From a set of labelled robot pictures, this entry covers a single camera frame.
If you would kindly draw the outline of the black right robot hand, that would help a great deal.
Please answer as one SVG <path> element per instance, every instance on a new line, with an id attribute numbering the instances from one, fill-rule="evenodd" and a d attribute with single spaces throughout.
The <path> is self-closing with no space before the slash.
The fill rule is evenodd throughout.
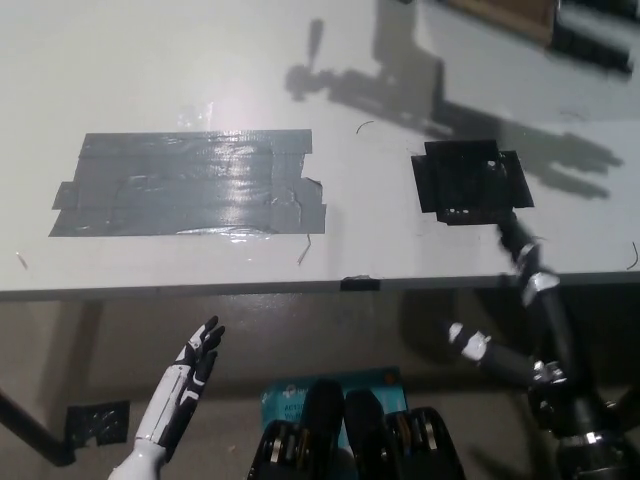
<path id="1" fill-rule="evenodd" d="M 446 324 L 447 341 L 481 369 L 536 396 L 533 408 L 540 414 L 549 410 L 547 428 L 556 438 L 597 443 L 616 424 L 596 390 L 586 348 L 561 298 L 559 277 L 542 264 L 541 245 L 514 213 L 497 227 L 517 271 L 533 352 L 519 353 L 459 322 Z"/>

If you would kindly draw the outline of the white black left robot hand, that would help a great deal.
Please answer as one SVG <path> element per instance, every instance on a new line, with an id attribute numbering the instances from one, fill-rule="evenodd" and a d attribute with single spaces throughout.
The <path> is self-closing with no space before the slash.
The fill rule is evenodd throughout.
<path id="1" fill-rule="evenodd" d="M 137 440 L 163 449 L 165 463 L 173 457 L 213 371 L 225 332 L 218 321 L 213 316 L 185 343 L 165 370 L 137 430 Z"/>

